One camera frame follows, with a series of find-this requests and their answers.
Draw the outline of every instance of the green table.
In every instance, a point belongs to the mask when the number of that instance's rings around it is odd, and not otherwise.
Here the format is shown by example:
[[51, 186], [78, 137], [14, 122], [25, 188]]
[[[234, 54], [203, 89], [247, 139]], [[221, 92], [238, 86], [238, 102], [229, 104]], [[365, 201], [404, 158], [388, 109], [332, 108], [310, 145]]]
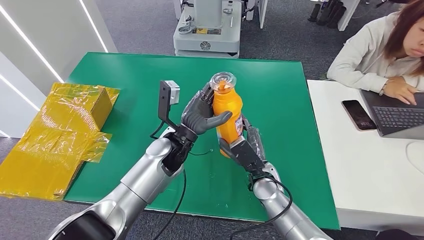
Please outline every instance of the green table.
[[[339, 229], [311, 100], [300, 62], [190, 58], [157, 55], [87, 53], [68, 82], [121, 89], [102, 132], [113, 137], [100, 163], [87, 162], [67, 192], [66, 201], [94, 203], [120, 182], [144, 154], [156, 129], [160, 80], [174, 80], [181, 88], [170, 119], [181, 113], [217, 72], [237, 77], [236, 91], [243, 113], [262, 134], [267, 159], [277, 168], [295, 203], [321, 228]], [[187, 189], [180, 213], [267, 220], [266, 213], [247, 189], [242, 167], [220, 155], [217, 135], [201, 135], [184, 166]], [[173, 211], [183, 189], [180, 175], [149, 206]]]

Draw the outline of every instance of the woman's hand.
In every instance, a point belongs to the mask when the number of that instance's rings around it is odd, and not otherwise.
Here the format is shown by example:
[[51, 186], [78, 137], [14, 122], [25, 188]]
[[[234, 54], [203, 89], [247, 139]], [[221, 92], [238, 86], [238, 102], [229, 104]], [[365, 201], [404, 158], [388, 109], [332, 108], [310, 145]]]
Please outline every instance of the woman's hand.
[[418, 92], [418, 90], [415, 87], [407, 84], [402, 76], [389, 78], [383, 89], [383, 92], [386, 96], [399, 99], [408, 105], [417, 105], [414, 94]]

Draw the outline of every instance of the yellow plastic wrap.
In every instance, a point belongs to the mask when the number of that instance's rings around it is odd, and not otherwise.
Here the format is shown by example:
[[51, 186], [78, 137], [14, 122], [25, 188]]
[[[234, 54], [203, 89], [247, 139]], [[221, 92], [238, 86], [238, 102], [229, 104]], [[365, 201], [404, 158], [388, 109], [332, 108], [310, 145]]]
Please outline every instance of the yellow plastic wrap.
[[112, 135], [100, 132], [118, 89], [55, 83], [0, 165], [0, 195], [62, 200], [83, 161], [98, 163]]

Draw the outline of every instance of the laptop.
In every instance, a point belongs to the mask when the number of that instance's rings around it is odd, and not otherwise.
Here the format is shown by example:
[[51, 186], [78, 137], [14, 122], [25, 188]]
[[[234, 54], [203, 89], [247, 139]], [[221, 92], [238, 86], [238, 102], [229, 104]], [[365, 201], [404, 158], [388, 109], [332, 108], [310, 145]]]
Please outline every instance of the laptop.
[[416, 106], [372, 91], [361, 95], [380, 136], [424, 140], [424, 92], [414, 94]]

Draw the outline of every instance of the clear plastic cap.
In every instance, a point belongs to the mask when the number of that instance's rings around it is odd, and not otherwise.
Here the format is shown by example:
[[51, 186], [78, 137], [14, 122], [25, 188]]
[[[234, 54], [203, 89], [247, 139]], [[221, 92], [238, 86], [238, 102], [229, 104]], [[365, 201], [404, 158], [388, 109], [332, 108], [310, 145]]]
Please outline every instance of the clear plastic cap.
[[236, 77], [231, 72], [218, 72], [209, 81], [210, 87], [220, 94], [226, 94], [236, 85]]

